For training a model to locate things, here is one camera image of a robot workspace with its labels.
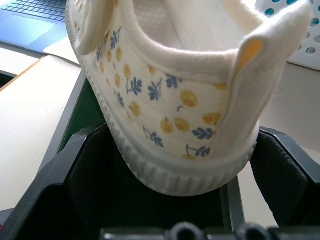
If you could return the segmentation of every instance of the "canvas shoe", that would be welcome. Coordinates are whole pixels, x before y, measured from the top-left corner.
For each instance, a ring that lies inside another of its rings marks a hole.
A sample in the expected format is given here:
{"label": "canvas shoe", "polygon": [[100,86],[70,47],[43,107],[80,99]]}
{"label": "canvas shoe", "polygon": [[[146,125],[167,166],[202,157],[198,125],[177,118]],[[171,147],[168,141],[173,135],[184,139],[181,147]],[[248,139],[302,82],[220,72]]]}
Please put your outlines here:
{"label": "canvas shoe", "polygon": [[311,12],[307,1],[267,18],[242,0],[68,0],[66,25],[132,173],[193,196],[249,161]]}

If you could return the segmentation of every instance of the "laptop keyboard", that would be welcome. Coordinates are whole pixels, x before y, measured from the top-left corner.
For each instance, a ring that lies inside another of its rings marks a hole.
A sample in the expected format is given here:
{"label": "laptop keyboard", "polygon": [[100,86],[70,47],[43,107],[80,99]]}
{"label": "laptop keyboard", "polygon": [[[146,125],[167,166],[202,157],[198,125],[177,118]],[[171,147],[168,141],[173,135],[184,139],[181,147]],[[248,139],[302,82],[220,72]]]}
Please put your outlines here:
{"label": "laptop keyboard", "polygon": [[15,0],[1,9],[64,22],[66,2],[66,0]]}

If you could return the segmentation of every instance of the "shoe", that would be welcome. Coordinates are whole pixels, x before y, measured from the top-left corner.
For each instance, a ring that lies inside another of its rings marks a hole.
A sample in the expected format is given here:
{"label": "shoe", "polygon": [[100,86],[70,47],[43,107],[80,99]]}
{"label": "shoe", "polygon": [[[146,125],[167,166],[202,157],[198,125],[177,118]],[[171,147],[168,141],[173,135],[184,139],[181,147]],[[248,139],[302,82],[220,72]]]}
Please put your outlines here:
{"label": "shoe", "polygon": [[194,196],[249,161],[311,12],[303,0],[272,18],[242,0],[68,0],[66,25],[132,173]]}

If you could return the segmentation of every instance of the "laptop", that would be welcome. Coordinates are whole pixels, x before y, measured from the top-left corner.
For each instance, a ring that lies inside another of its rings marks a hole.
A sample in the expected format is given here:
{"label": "laptop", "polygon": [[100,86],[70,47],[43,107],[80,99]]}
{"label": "laptop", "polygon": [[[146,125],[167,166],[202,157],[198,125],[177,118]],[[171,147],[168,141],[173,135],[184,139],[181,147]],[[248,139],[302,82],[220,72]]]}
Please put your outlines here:
{"label": "laptop", "polygon": [[43,54],[67,34],[67,0],[11,0],[0,6],[0,43]]}

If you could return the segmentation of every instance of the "white plastic basket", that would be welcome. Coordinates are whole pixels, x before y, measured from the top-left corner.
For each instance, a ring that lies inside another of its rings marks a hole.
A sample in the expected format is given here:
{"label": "white plastic basket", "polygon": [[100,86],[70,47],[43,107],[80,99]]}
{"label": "white plastic basket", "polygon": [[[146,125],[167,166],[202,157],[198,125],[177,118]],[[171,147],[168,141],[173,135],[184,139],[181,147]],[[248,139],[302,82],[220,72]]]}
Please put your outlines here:
{"label": "white plastic basket", "polygon": [[[281,9],[297,0],[256,0],[256,8],[267,16],[277,14]],[[313,16],[309,31],[289,62],[320,71],[320,0],[310,0]]]}

